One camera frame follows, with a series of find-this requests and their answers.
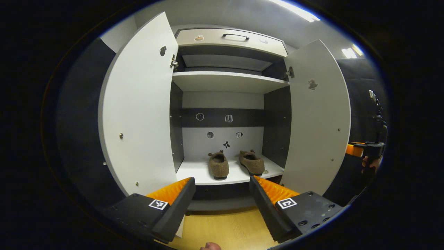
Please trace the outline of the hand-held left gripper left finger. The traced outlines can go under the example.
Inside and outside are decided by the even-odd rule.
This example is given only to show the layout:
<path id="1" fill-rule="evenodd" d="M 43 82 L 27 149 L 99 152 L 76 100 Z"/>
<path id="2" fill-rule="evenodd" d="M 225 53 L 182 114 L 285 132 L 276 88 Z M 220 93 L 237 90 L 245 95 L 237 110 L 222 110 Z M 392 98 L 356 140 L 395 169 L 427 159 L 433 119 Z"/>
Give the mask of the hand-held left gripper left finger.
<path id="1" fill-rule="evenodd" d="M 171 242 L 196 191 L 188 177 L 148 195 L 134 193 L 106 208 L 104 215 L 141 240 Z"/>

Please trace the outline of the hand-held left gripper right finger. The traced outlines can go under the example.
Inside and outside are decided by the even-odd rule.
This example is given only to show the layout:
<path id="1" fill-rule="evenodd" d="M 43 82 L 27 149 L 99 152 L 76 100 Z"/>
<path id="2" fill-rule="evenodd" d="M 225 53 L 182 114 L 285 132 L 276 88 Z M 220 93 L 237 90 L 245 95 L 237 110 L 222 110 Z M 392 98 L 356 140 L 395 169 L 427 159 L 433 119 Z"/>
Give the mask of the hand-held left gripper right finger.
<path id="1" fill-rule="evenodd" d="M 344 209 L 313 191 L 298 193 L 255 175 L 250 177 L 249 191 L 278 243 L 310 234 Z"/>

